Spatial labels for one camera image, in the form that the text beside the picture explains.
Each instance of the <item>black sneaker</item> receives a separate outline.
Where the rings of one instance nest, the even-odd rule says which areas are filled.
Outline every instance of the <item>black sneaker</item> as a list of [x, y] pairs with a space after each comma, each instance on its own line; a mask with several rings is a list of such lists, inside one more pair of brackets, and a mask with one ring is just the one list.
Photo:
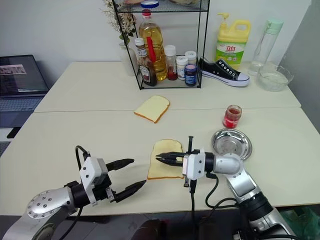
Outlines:
[[233, 87], [245, 87], [250, 82], [250, 77], [242, 72], [234, 70], [223, 59], [216, 62], [206, 62], [203, 58], [199, 60], [201, 68], [203, 63], [202, 75], [215, 78], [219, 81]]

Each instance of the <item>slice of bread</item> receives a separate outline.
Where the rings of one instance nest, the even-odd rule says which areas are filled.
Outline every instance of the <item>slice of bread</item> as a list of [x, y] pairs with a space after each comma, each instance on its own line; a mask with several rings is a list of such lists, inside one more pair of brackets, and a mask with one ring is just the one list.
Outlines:
[[155, 124], [159, 121], [161, 116], [167, 111], [170, 102], [163, 96], [154, 95], [139, 106], [134, 114], [146, 118]]
[[163, 139], [157, 141], [151, 153], [150, 167], [147, 179], [183, 179], [182, 167], [170, 166], [162, 163], [156, 159], [156, 155], [169, 152], [183, 152], [183, 148], [180, 142], [173, 139]]

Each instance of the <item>stainless steel plate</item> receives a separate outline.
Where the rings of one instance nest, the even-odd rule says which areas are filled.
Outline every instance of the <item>stainless steel plate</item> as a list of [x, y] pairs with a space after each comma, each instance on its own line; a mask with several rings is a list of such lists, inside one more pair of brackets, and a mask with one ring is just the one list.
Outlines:
[[213, 150], [218, 155], [237, 154], [246, 160], [252, 153], [250, 139], [241, 131], [224, 128], [217, 131], [211, 139]]

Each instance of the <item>green label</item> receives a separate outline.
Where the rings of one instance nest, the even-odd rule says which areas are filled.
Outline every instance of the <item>green label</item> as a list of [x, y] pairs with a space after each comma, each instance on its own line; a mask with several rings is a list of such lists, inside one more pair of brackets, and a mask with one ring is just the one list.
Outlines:
[[240, 64], [245, 46], [246, 43], [218, 41], [216, 44], [215, 60], [223, 59], [231, 65]]

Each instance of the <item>yellow detergent bottle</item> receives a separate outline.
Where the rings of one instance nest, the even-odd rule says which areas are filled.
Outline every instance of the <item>yellow detergent bottle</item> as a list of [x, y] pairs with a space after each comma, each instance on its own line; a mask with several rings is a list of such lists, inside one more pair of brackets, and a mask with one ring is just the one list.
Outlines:
[[224, 59], [232, 68], [238, 69], [248, 41], [251, 23], [248, 20], [239, 19], [228, 27], [226, 19], [229, 13], [223, 12], [218, 15], [222, 15], [224, 21], [219, 28], [215, 61]]

